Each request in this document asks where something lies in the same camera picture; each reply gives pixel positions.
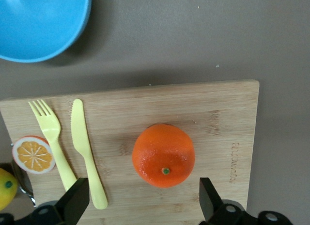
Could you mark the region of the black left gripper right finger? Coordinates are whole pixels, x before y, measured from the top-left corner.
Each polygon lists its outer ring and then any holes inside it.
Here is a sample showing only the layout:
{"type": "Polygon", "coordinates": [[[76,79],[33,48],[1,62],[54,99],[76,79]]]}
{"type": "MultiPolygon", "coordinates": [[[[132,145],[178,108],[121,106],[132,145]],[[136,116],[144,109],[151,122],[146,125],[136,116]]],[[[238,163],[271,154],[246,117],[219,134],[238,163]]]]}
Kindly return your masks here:
{"type": "Polygon", "coordinates": [[[262,211],[255,218],[235,202],[224,203],[209,178],[200,178],[199,203],[205,220],[201,225],[291,225],[283,214],[262,211]]]}

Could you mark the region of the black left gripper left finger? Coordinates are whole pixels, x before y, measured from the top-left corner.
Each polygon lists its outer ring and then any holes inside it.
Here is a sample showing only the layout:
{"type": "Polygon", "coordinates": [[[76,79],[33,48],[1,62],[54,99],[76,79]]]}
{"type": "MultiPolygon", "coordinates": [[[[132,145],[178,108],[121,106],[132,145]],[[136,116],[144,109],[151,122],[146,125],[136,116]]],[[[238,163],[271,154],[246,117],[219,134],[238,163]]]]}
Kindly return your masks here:
{"type": "Polygon", "coordinates": [[[37,208],[24,218],[2,213],[2,225],[76,225],[90,202],[89,181],[79,178],[55,205],[37,208]]]}

